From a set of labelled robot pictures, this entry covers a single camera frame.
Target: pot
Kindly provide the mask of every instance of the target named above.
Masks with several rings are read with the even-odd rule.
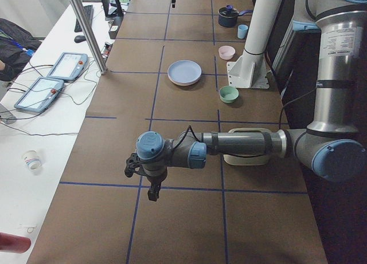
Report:
[[[244,10],[239,12],[237,9],[233,8],[232,5],[227,5],[218,10],[218,23],[224,27],[234,27],[237,24],[238,16],[242,16],[247,13],[252,13],[253,10]]]

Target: printed label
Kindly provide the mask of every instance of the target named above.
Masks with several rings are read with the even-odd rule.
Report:
[[[320,59],[332,56],[358,56],[360,28],[344,28],[321,34]]]

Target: keyboard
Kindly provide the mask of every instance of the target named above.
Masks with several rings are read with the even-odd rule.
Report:
[[[93,20],[93,5],[86,5],[86,6],[83,6],[83,8],[84,8],[85,14],[87,15],[89,24],[91,25],[92,20]],[[81,32],[81,31],[82,30],[81,30],[81,26],[79,24],[79,21],[76,20],[74,32]]]

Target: black sleeve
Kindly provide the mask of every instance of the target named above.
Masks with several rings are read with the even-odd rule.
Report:
[[[4,70],[0,71],[0,80],[4,82],[9,82],[15,77],[14,70],[10,65],[5,64]]]

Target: blue cup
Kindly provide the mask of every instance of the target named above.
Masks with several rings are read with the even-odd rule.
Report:
[[[237,38],[238,39],[244,39],[246,37],[248,30],[247,25],[239,25],[238,31],[237,31]]]

